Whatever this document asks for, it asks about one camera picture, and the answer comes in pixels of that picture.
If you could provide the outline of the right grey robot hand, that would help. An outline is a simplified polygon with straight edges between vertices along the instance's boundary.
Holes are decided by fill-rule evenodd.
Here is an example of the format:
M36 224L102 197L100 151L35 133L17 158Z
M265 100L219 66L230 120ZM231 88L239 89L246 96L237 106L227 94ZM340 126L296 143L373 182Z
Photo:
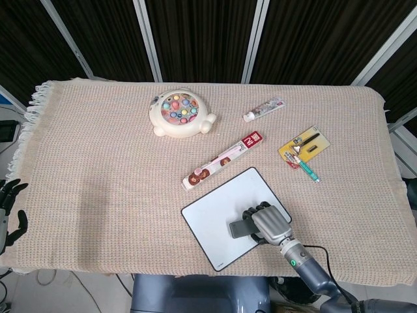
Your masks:
M293 230L280 211L267 201L261 202L257 207L250 207L242 213L243 220L254 223L257 231L250 237L258 244L271 244L282 246L293 239Z

